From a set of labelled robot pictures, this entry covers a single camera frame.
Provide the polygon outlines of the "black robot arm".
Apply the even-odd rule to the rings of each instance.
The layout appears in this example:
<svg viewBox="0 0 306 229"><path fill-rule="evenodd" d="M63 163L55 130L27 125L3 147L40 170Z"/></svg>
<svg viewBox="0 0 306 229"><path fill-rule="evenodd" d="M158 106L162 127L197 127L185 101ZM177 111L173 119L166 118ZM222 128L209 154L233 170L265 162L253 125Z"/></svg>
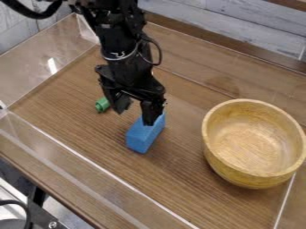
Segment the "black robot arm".
<svg viewBox="0 0 306 229"><path fill-rule="evenodd" d="M165 111L165 86L154 77L163 58L153 57L161 46L143 31L147 21L138 0L68 0L68 5L84 16L100 43L106 62L96 73L111 108L120 114L139 100L142 122L153 126Z"/></svg>

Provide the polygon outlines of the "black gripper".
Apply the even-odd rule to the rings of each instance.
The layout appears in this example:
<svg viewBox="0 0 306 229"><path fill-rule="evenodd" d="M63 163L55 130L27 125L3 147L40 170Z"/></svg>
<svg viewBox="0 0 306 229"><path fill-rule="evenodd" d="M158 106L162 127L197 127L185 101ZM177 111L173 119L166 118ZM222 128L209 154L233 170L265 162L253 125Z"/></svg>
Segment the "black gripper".
<svg viewBox="0 0 306 229"><path fill-rule="evenodd" d="M150 48L102 51L106 64L96 66L100 86L114 111L120 115L131 106L131 98L142 106L142 122L154 126L165 111L165 86L154 77L154 57Z"/></svg>

